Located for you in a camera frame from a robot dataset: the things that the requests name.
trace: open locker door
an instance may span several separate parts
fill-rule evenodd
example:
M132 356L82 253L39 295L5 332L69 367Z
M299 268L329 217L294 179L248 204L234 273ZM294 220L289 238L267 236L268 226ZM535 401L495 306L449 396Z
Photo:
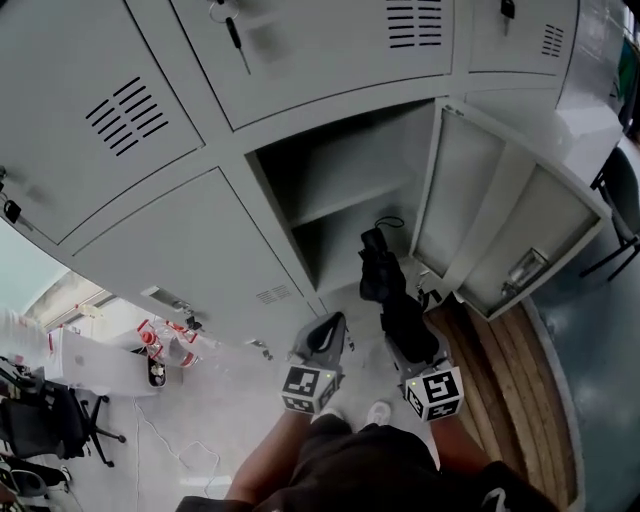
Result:
M609 213L521 134L464 103L436 101L410 255L484 318L555 274Z

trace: wooden floor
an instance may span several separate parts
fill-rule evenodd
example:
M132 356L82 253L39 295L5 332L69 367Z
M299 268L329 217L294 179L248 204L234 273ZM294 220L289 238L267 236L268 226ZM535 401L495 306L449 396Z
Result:
M504 461L566 510L577 493L569 430L522 306L488 323L450 297L425 320L451 343L465 386L461 419L467 430L493 460Z

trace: black office chair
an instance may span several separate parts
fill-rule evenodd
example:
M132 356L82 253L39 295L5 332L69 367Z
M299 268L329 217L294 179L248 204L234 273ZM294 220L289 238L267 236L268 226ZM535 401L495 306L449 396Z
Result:
M91 414L88 402L78 402L74 390L55 386L49 393L53 403L42 400L40 405L23 404L5 399L0 402L0 439L9 443L13 454L26 459L44 453L53 453L61 459L84 457L84 445L93 441L102 462L106 460L98 434L126 443L124 436L102 430L96 425L102 402L108 397L98 397Z
M609 155L591 188L599 190L602 198L611 207L613 227L618 235L620 247L595 265L583 270L580 277L591 274L627 249L633 248L633 254L607 278L608 281L612 281L640 253L638 180L620 148L615 148Z

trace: wall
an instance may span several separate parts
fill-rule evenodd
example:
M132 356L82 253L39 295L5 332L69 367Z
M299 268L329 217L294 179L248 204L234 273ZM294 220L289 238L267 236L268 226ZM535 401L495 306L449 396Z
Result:
M24 313L67 268L0 220L0 307Z

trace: ventilation slot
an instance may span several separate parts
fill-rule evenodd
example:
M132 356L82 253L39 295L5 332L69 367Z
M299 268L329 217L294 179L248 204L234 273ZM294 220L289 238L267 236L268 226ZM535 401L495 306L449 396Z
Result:
M256 297L258 297L264 304L271 304L272 302L277 302L286 297L291 297L291 292L285 285L280 285L272 288L271 290L259 293Z
M140 77L120 87L85 119L116 156L169 124Z
M389 48L442 45L441 0L386 0Z
M562 43L564 41L564 30L553 25L544 26L544 36L542 39L542 55L545 57L560 57Z

